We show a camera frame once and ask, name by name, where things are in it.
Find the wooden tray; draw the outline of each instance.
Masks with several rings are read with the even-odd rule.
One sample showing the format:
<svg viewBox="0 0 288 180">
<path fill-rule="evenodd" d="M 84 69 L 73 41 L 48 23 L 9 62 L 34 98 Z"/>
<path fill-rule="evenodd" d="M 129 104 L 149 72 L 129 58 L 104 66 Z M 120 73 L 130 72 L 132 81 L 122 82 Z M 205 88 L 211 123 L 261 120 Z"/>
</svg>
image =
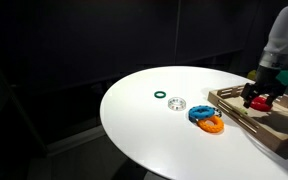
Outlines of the wooden tray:
<svg viewBox="0 0 288 180">
<path fill-rule="evenodd" d="M 208 101 L 272 151 L 288 157 L 288 96 L 277 98 L 270 112 L 243 106 L 240 94 L 244 86 L 210 91 Z"/>
</svg>

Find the blue object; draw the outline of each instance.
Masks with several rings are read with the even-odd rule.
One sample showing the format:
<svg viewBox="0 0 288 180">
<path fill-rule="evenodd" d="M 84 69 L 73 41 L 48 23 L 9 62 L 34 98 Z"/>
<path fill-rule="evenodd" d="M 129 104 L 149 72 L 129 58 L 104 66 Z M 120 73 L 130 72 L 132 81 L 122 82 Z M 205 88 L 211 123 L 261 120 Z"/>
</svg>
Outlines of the blue object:
<svg viewBox="0 0 288 180">
<path fill-rule="evenodd" d="M 213 116 L 215 113 L 214 108 L 209 106 L 196 106 L 189 110 L 189 119 L 205 119 Z"/>
</svg>

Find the white round table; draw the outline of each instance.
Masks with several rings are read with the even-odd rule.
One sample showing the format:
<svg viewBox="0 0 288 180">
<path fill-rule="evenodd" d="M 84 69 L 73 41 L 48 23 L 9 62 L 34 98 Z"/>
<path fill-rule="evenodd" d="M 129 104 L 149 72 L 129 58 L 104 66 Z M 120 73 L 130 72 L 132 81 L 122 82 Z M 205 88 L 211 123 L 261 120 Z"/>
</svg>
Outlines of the white round table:
<svg viewBox="0 0 288 180">
<path fill-rule="evenodd" d="M 130 159 L 168 179 L 288 179 L 283 159 L 223 115 L 225 129 L 204 132 L 188 110 L 207 101 L 211 90 L 244 85 L 246 78 L 206 68 L 171 66 L 143 70 L 116 82 L 104 95 L 100 116 L 113 143 Z M 154 97 L 156 91 L 166 97 Z M 186 109 L 173 111 L 180 97 Z"/>
</svg>

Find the orange object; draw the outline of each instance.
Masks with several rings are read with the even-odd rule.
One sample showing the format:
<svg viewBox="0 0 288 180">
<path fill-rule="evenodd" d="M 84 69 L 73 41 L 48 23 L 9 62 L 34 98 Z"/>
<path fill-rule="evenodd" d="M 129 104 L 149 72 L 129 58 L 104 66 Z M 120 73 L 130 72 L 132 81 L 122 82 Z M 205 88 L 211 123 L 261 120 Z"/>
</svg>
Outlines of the orange object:
<svg viewBox="0 0 288 180">
<path fill-rule="evenodd" d="M 207 124 L 207 121 L 211 121 L 214 125 Z M 217 133 L 224 129 L 224 123 L 222 119 L 218 116 L 211 116 L 210 118 L 205 118 L 197 121 L 197 125 L 206 132 Z"/>
</svg>

